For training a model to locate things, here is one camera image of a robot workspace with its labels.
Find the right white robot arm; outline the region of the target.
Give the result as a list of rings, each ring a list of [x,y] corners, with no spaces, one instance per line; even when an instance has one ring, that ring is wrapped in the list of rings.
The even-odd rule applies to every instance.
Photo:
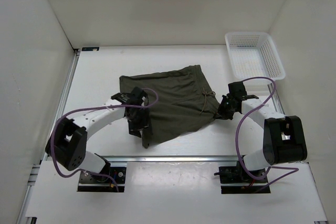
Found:
[[[228,84],[229,93],[223,96],[217,115],[223,120],[232,120],[235,113],[243,115],[235,134],[235,147],[239,166],[236,177],[247,182],[255,176],[255,171],[271,168],[276,164],[306,160],[308,150],[301,119],[279,113],[262,102],[256,95],[248,95],[242,81]],[[250,118],[263,130],[261,149],[241,156],[239,131],[244,119]]]

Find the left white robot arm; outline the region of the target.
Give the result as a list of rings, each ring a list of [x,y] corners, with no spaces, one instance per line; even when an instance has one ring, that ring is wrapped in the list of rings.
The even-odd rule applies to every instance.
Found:
[[[110,176],[110,163],[98,154],[87,151],[87,141],[98,131],[114,121],[125,119],[128,133],[142,137],[152,132],[148,88],[134,87],[130,93],[119,92],[102,106],[81,109],[83,115],[62,116],[54,126],[45,152],[52,157],[56,167],[61,165],[72,175],[87,173],[98,182]]]

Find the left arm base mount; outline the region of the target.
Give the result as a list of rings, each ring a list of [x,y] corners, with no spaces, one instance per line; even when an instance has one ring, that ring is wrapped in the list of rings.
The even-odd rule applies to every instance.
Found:
[[[125,179],[127,167],[121,164],[110,167],[109,176],[112,177],[116,185],[110,178],[91,175],[88,172],[81,172],[79,175],[77,191],[86,193],[123,193],[125,190]]]

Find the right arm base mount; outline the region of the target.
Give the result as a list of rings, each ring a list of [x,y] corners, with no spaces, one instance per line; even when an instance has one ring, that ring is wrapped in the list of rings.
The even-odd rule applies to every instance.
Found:
[[[214,176],[219,178],[222,195],[269,194],[268,178],[251,178],[237,162],[235,166],[220,166]]]

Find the olive green shorts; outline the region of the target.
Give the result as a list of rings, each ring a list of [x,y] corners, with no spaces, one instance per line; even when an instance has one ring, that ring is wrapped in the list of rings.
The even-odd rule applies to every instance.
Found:
[[[134,87],[146,88],[150,102],[152,131],[144,130],[145,148],[186,133],[193,133],[216,119],[219,102],[199,65],[180,70],[138,76],[121,76],[119,87],[129,93]]]

